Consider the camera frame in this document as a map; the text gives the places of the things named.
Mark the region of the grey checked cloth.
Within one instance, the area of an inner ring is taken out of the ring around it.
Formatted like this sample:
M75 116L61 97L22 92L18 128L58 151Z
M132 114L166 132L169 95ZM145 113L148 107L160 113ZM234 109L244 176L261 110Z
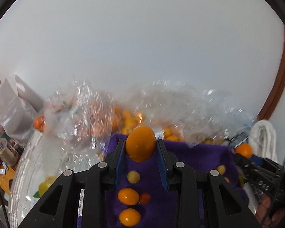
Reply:
M239 145L247 142L248 138L249 138L249 135L247 135L245 132L242 132L240 134L236 134L234 137L232 137L229 140L229 147L236 148Z

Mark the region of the white folded cloth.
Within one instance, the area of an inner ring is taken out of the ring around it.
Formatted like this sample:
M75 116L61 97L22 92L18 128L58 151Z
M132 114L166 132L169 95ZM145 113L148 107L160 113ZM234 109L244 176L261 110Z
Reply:
M254 155L278 162L276 130L268 120L260 120L251 128L248 142Z

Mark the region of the clear plastic fruit bag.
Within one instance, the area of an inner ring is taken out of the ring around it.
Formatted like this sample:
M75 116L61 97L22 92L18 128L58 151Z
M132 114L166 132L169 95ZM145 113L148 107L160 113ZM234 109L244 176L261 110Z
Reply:
M131 87L118 98L87 80L74 81L45 100L43 115L43 133L73 145L127 135L139 126L149 126L161 139L218 145L255 123L222 91L166 80Z

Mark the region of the yellowish small fruit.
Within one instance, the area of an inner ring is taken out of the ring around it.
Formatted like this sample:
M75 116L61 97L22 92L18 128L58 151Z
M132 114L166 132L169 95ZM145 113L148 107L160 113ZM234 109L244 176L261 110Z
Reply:
M127 180L131 184L136 184L140 181L140 174L137 171L130 171L127 174Z

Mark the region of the small red-orange kumquat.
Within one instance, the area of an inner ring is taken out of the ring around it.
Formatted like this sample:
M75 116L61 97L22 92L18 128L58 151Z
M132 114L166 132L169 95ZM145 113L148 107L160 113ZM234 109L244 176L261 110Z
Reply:
M151 195L144 192L139 196L139 203L141 205L147 205L151 201Z

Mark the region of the purple towel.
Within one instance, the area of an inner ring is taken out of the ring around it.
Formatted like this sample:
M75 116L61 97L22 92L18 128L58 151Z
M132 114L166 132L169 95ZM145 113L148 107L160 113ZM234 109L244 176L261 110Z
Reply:
M210 146L157 140L138 163L127 137L114 135L104 162L86 171L81 227L258 227L248 198L214 164L197 166Z

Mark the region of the mandarins in bag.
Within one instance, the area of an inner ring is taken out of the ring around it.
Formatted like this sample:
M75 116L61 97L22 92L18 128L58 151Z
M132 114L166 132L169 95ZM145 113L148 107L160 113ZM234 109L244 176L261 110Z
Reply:
M38 130L39 132L44 132L46 126L44 115L36 116L36 118L34 119L33 126L35 130Z

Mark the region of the orange fruit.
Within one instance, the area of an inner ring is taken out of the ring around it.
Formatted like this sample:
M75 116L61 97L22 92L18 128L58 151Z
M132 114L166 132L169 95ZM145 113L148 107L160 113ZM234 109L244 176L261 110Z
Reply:
M156 138L154 131L147 126L135 128L126 139L126 154L136 163L149 160L153 156L155 148Z
M253 155L253 151L252 151L250 144L239 145L238 147L235 148L235 153L240 154L246 158L251 158Z
M136 205L139 202L139 194L132 188L122 188L117 197L122 204L128 206Z
M127 208L119 214L119 221L124 226L132 227L140 223L141 215L136 209Z
M216 169L221 175L224 175L226 172L226 167L224 165L219 165Z

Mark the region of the white lace fruit tablecloth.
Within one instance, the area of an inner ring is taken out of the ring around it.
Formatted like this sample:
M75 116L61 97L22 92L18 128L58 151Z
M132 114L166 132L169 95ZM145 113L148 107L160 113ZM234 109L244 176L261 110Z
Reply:
M9 199L9 224L18 227L38 198L39 185L65 170L80 172L102 161L109 137L87 140L81 145L34 132L18 163Z

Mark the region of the white plastic bag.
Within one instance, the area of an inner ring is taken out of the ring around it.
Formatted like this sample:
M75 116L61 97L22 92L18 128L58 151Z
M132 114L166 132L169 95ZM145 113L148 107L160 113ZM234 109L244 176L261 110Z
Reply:
M34 133L33 122L44 102L18 75L0 84L0 127L21 144Z

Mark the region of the brown wooden door frame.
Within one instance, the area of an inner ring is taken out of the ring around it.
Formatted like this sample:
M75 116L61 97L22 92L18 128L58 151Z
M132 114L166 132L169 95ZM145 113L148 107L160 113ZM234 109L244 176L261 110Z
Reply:
M268 120L276 106L281 99L281 96L285 89L285 27L284 27L284 43L283 43L283 51L281 56L281 61L279 64L279 69L275 77L275 81L273 83L272 89L263 105L261 110L258 113L258 120Z

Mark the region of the plastic water bottle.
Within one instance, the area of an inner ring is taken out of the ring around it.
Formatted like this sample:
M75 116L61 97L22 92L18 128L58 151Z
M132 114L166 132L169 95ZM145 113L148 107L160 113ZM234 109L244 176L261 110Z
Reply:
M0 137L0 158L11 167L15 166L19 160L19 154L13 144L4 137Z

